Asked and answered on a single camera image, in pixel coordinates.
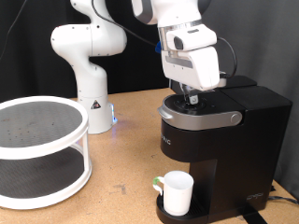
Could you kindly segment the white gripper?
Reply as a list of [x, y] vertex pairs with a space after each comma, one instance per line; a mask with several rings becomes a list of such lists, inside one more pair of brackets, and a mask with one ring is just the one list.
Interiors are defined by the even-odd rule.
[[161, 56], [166, 77], [182, 83], [184, 99], [199, 103], [198, 90], [209, 91], [220, 83], [216, 33], [203, 23], [161, 28]]

